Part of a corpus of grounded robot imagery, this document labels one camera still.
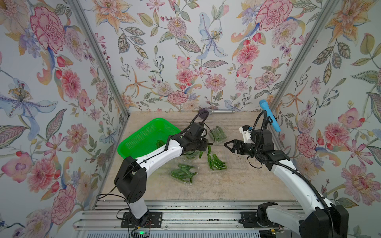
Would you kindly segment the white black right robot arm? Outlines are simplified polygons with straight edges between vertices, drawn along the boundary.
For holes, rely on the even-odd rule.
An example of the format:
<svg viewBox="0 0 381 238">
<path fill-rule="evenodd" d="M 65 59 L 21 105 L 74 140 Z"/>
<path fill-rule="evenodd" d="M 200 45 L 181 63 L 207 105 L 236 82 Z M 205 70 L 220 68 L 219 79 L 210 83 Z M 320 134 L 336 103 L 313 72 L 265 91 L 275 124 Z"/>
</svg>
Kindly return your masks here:
<svg viewBox="0 0 381 238">
<path fill-rule="evenodd" d="M 349 213 L 342 205 L 332 204 L 299 172 L 290 158 L 276 150 L 269 130 L 240 128 L 243 140 L 231 140 L 224 146 L 234 154 L 255 158 L 276 175 L 297 199 L 304 213 L 288 211 L 275 202 L 258 206 L 255 218 L 242 217 L 244 224 L 257 223 L 267 228 L 280 225 L 301 238 L 346 238 Z"/>
</svg>

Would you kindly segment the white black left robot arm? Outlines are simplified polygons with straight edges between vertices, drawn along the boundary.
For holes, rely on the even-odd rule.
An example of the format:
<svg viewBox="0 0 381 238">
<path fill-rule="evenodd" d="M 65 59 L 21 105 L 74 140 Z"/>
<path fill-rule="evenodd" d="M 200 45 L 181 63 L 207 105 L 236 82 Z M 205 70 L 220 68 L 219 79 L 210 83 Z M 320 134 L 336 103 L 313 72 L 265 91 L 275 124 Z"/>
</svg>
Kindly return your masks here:
<svg viewBox="0 0 381 238">
<path fill-rule="evenodd" d="M 116 189 L 124 196 L 131 214 L 137 221 L 148 220 L 149 209 L 143 195 L 146 192 L 149 176 L 167 162 L 186 152 L 206 151 L 208 140 L 204 122 L 190 123 L 178 134 L 170 135 L 165 144 L 153 152 L 133 159 L 124 159 L 115 177 Z"/>
</svg>

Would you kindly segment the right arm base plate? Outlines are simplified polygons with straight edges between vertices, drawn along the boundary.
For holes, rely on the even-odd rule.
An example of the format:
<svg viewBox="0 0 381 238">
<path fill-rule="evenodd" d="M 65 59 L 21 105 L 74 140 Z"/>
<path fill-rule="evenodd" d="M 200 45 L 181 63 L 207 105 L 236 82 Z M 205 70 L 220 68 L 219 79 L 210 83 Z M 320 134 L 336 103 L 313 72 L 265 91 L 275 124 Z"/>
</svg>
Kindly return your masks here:
<svg viewBox="0 0 381 238">
<path fill-rule="evenodd" d="M 282 228 L 278 223 L 270 221 L 260 221 L 257 212 L 241 212 L 241 218 L 238 220 L 244 228 L 264 228 L 264 229 L 279 229 Z"/>
</svg>

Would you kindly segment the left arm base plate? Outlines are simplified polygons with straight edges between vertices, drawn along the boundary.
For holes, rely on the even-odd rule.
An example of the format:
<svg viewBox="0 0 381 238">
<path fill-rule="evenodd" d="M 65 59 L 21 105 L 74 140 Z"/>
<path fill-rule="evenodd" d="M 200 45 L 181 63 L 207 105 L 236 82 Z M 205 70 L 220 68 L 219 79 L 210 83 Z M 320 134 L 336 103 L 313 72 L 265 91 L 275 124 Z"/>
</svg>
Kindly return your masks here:
<svg viewBox="0 0 381 238">
<path fill-rule="evenodd" d="M 130 212 L 125 212 L 122 217 L 121 228 L 161 228 L 162 219 L 162 212 L 148 211 L 139 219 Z"/>
</svg>

